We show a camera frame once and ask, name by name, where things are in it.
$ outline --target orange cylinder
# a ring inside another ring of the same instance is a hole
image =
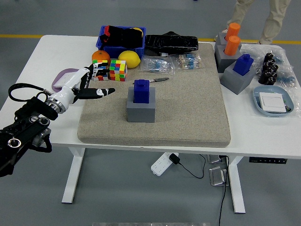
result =
[[[240,30],[240,25],[239,24],[231,23],[229,25],[225,40],[229,41],[230,36],[238,36],[239,30]]]
[[[238,36],[230,36],[224,53],[228,56],[234,56],[238,50],[240,38]]]

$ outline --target gray concrete floor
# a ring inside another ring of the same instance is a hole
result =
[[[0,34],[97,36],[102,25],[143,26],[148,34],[174,31],[213,38],[225,28],[235,1],[218,0],[2,0]],[[292,1],[276,40],[300,40],[301,2]],[[256,40],[268,16],[268,1],[255,1],[240,37]],[[0,38],[0,106],[39,39]],[[300,45],[280,45],[301,81]],[[154,176],[161,153],[87,149],[73,204],[61,204],[72,154],[54,147],[50,154],[29,151],[12,176],[0,178],[0,225],[88,226],[93,222],[208,222],[218,225],[222,187],[212,187],[208,169],[202,180],[179,165]],[[201,175],[203,159],[180,154],[182,164]],[[223,226],[300,225],[300,160],[285,165],[238,165],[246,214],[235,214],[230,189]]]

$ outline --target lemon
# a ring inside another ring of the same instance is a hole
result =
[[[138,54],[131,50],[126,50],[122,52],[119,55],[118,60],[125,60],[127,62],[128,68],[134,68],[140,64],[140,58]]]
[[[132,27],[131,29],[135,29],[135,30],[141,31],[141,33],[142,33],[141,37],[143,37],[143,31],[139,27]]]

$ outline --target clear plastic wrap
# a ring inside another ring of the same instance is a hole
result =
[[[267,53],[273,54],[273,59],[275,59],[274,64],[289,65],[289,62],[285,55],[285,50],[272,45],[255,45],[255,44],[244,44],[240,49],[241,54],[250,54],[251,58],[254,59],[252,67],[256,70],[256,74],[261,74],[262,64],[264,57]]]
[[[203,67],[203,62],[199,54],[185,53],[178,57],[180,69],[198,69]]]
[[[277,70],[277,81],[275,85],[289,88],[296,87],[296,77],[293,73],[293,67],[290,65],[280,65]]]
[[[146,56],[143,55],[140,63],[140,72],[151,72],[161,74],[175,74],[176,67],[170,56]]]
[[[293,72],[293,67],[289,64],[286,58],[285,50],[279,46],[273,45],[244,44],[241,47],[240,53],[248,53],[254,59],[252,67],[256,70],[257,79],[260,78],[262,73],[263,62],[266,54],[271,53],[273,55],[273,59],[275,60],[273,64],[278,66],[276,71],[277,80],[274,86],[283,88],[288,93],[294,104],[293,111],[286,117],[301,118],[301,102],[299,99],[299,97],[301,97],[301,90]]]

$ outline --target white table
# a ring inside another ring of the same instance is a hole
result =
[[[96,41],[97,37],[43,36],[17,83],[30,83],[52,90],[52,81],[60,71],[66,68],[82,68],[91,64],[91,56],[97,50]],[[52,130],[50,136],[52,145],[69,147],[74,155],[62,202],[73,201],[85,148],[219,154],[230,157],[229,177],[234,211],[245,213],[237,169],[237,164],[243,156],[301,159],[299,150],[301,118],[270,118],[258,112],[251,96],[253,88],[258,85],[259,83],[253,80],[239,95],[222,86],[231,132],[231,142],[226,148],[84,144],[77,137],[79,118],[84,104],[83,100],[78,100],[49,126]],[[36,93],[36,90],[27,90],[25,94],[22,93],[22,98],[31,98]],[[17,97],[18,94],[21,95],[20,91],[15,90],[14,96]],[[300,87],[297,97],[301,100]],[[0,128],[13,123],[14,112],[22,105],[23,103],[14,102],[9,98],[6,100],[0,111]]]

